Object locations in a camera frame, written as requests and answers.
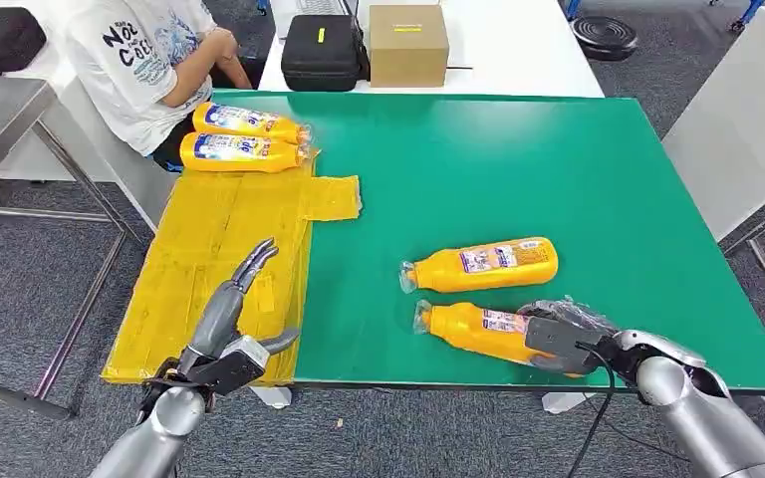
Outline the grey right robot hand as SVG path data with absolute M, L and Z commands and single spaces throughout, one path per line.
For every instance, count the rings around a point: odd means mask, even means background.
M 523 305 L 518 314 L 558 321 L 587 331 L 612 336 L 619 331 L 605 315 L 588 305 L 574 301 L 570 296 L 561 300 L 536 300 Z

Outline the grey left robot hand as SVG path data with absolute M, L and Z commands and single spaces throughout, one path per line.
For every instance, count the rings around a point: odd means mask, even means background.
M 189 381 L 195 382 L 195 370 L 220 360 L 232 342 L 244 299 L 254 279 L 266 262 L 279 252 L 273 237 L 260 242 L 239 264 L 228 280 L 214 291 L 202 312 L 192 338 L 184 348 L 177 368 Z

